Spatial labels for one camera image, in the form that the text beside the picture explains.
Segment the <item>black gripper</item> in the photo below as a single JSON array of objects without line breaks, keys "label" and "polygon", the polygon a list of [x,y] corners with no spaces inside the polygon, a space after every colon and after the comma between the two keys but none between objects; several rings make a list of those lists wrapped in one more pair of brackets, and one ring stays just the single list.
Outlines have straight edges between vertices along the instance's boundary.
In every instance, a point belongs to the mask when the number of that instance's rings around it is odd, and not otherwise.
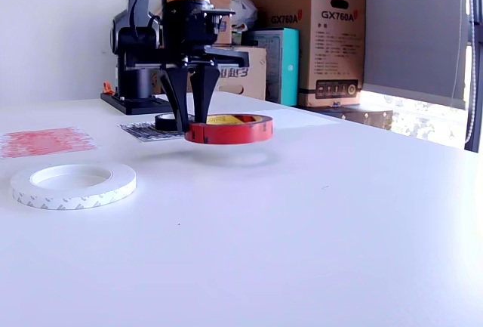
[{"label": "black gripper", "polygon": [[177,129],[183,133],[189,129],[186,102],[188,70],[195,69],[190,76],[195,122],[206,123],[221,66],[248,67],[248,52],[211,46],[195,48],[191,52],[158,48],[130,50],[118,58],[118,68],[122,70],[161,70],[158,80],[168,97]]}]

